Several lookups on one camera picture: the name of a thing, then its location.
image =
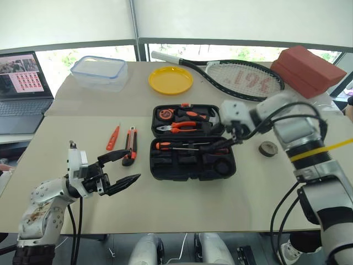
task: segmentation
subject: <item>pliers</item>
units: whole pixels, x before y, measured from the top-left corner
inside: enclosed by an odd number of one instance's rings
[[[172,123],[171,125],[165,125],[165,126],[160,126],[157,127],[156,129],[159,131],[170,131],[172,134],[177,134],[177,133],[186,133],[186,132],[203,132],[202,129],[180,129],[180,127],[184,126],[193,126],[197,127],[200,126],[201,123],[197,123],[195,121],[183,121],[181,123]]]

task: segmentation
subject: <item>yellow plate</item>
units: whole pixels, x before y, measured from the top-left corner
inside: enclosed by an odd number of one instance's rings
[[[154,70],[148,78],[149,85],[157,92],[165,95],[177,95],[192,86],[193,78],[189,71],[168,66]]]

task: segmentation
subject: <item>racket handle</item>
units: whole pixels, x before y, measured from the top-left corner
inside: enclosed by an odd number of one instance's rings
[[[179,60],[180,60],[179,57],[176,57],[173,55],[168,55],[168,54],[163,54],[163,53],[157,52],[157,51],[152,51],[151,56],[152,56],[152,58],[159,59],[159,60],[166,61],[166,62],[175,63],[176,65],[179,64]]]

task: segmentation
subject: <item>orange utility knife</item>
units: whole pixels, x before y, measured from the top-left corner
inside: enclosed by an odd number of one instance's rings
[[[119,135],[119,130],[120,130],[120,123],[119,125],[116,127],[115,131],[113,132],[113,134],[111,135],[107,145],[106,145],[106,148],[108,151],[111,151],[113,150],[114,148],[114,145],[115,145],[115,142],[116,142],[116,139]]]
[[[122,159],[122,165],[127,167],[133,164],[137,156],[137,130],[135,126],[130,127],[127,131],[125,149],[130,151]]]

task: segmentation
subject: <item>laptop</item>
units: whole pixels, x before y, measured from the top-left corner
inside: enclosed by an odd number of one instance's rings
[[[53,95],[34,51],[0,54],[0,134],[32,134]]]

